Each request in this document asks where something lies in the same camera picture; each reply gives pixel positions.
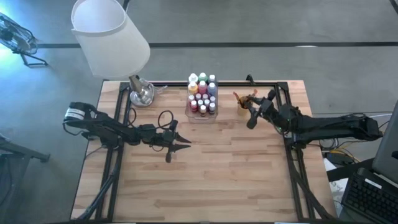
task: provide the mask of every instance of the wooden tabletop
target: wooden tabletop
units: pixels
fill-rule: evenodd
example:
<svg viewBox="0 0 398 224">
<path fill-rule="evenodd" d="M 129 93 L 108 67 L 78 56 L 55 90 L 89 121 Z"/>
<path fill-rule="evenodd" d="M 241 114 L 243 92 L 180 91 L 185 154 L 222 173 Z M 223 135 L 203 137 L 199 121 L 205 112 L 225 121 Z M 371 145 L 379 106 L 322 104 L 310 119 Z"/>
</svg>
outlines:
<svg viewBox="0 0 398 224">
<path fill-rule="evenodd" d="M 304 82 L 287 82 L 292 104 L 300 107 L 303 114 L 311 115 Z M 104 82 L 99 98 L 98 110 L 110 117 L 114 116 L 119 84 Z M 173 154 L 172 163 L 167 164 L 166 149 L 155 152 L 145 144 L 126 144 L 114 221 L 297 221 L 282 137 L 271 124 L 261 119 L 253 130 L 248 129 L 249 114 L 239 116 L 236 113 L 237 104 L 232 92 L 247 95 L 253 89 L 220 87 L 219 114 L 214 124 L 189 123 L 185 115 L 186 88 L 167 88 L 156 96 L 151 106 L 136 109 L 134 125 L 156 125 L 158 115 L 163 110 L 171 110 L 174 119 L 179 121 L 177 131 L 191 140 L 192 146 Z M 268 87 L 256 89 L 258 96 L 266 96 L 270 90 Z M 170 116 L 165 114 L 160 120 L 167 123 Z M 87 153 L 99 146 L 99 141 L 90 142 Z M 82 214 L 98 193 L 105 157 L 106 149 L 100 149 L 85 161 L 72 218 Z M 335 215 L 319 148 L 307 147 L 304 161 L 312 192 L 326 210 Z M 303 194 L 300 198 L 305 211 Z"/>
</svg>

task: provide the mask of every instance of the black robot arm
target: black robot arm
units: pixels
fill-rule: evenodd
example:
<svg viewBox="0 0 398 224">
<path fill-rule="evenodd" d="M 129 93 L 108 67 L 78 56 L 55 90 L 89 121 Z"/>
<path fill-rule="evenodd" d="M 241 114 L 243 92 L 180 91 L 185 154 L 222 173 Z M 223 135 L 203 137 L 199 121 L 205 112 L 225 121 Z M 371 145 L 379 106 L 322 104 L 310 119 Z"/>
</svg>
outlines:
<svg viewBox="0 0 398 224">
<path fill-rule="evenodd" d="M 348 138 L 373 141 L 382 137 L 377 121 L 364 114 L 349 114 L 337 118 L 312 118 L 303 115 L 298 107 L 284 104 L 279 111 L 274 108 L 272 100 L 275 91 L 269 92 L 268 97 L 248 98 L 259 105 L 258 109 L 251 102 L 244 102 L 250 111 L 251 118 L 247 127 L 253 129 L 257 124 L 257 118 L 262 117 L 272 123 L 280 133 L 294 133 L 290 144 L 301 145 L 313 140 Z"/>
<path fill-rule="evenodd" d="M 108 114 L 98 111 L 93 105 L 88 103 L 72 102 L 63 119 L 63 129 L 72 135 L 83 135 L 89 139 L 90 136 L 100 138 L 102 145 L 110 149 L 117 149 L 122 142 L 130 145 L 138 145 L 141 142 L 148 144 L 150 147 L 159 146 L 167 147 L 166 162 L 171 162 L 171 153 L 180 149 L 190 147 L 189 145 L 174 144 L 174 141 L 191 143 L 189 140 L 181 137 L 175 132 L 178 121 L 172 118 L 169 124 L 155 127 L 153 124 L 143 124 L 138 127 L 130 124 L 123 125 L 120 122 L 110 118 Z M 79 133 L 71 133 L 66 125 L 85 129 Z M 162 133 L 157 133 L 158 129 L 162 129 Z"/>
</svg>

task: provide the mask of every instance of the white lampshade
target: white lampshade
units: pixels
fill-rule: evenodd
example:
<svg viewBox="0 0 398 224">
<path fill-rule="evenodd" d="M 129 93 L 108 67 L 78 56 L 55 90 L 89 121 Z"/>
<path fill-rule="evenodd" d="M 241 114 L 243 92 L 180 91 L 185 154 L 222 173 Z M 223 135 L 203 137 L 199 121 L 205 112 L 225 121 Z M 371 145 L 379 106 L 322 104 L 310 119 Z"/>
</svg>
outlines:
<svg viewBox="0 0 398 224">
<path fill-rule="evenodd" d="M 95 77 L 135 75 L 149 59 L 149 44 L 116 0 L 77 0 L 72 24 Z"/>
</svg>

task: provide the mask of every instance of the concrete floor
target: concrete floor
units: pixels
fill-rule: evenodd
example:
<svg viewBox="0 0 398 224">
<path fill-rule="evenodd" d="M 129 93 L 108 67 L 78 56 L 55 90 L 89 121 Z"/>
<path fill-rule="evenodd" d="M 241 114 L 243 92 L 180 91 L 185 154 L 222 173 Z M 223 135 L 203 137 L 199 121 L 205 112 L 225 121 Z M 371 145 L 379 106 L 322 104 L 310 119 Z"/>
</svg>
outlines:
<svg viewBox="0 0 398 224">
<path fill-rule="evenodd" d="M 0 0 L 0 12 L 44 44 L 77 43 L 70 33 L 75 0 Z M 149 42 L 398 41 L 398 15 L 388 0 L 132 0 L 128 14 Z M 152 49 L 140 72 L 148 80 L 182 80 L 192 72 L 222 80 L 305 80 L 314 116 L 392 111 L 398 99 L 398 47 Z M 96 104 L 102 80 L 81 49 L 40 49 L 50 64 L 27 68 L 0 47 L 0 133 L 51 154 L 32 161 L 18 219 L 68 220 L 87 141 L 62 129 L 71 101 Z M 380 122 L 388 118 L 379 118 Z M 352 146 L 360 159 L 378 142 Z"/>
</svg>

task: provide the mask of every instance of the keyboard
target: keyboard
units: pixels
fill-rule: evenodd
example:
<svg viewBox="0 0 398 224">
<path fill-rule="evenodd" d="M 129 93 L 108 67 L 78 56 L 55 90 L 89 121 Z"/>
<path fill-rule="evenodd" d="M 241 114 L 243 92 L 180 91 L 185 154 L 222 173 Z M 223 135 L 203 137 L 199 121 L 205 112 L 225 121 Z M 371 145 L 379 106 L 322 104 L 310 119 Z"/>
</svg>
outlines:
<svg viewBox="0 0 398 224">
<path fill-rule="evenodd" d="M 398 224 L 398 190 L 363 168 L 348 179 L 341 203 L 376 223 Z"/>
</svg>

